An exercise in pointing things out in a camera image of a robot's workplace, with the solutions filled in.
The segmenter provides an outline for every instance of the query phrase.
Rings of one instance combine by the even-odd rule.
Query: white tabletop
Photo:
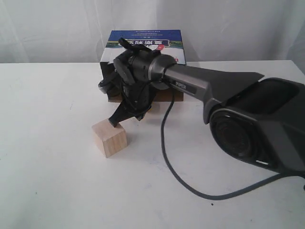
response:
[[[191,62],[305,83],[291,61]],[[165,165],[160,124],[169,103],[122,122],[129,145],[106,159],[91,126],[112,115],[98,63],[0,64],[1,229],[305,228],[305,181],[278,180],[229,200],[199,198]],[[186,182],[225,194],[274,173],[224,153],[203,124],[202,103],[175,103],[167,152]]]

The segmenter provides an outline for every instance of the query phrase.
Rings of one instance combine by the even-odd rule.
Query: wooden block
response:
[[[108,119],[92,126],[94,141],[106,157],[119,152],[127,146],[125,129],[118,124],[113,127]]]

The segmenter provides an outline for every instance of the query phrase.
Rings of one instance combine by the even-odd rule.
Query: white backdrop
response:
[[[187,61],[285,59],[305,0],[0,0],[0,62],[98,62],[111,30],[181,29]]]

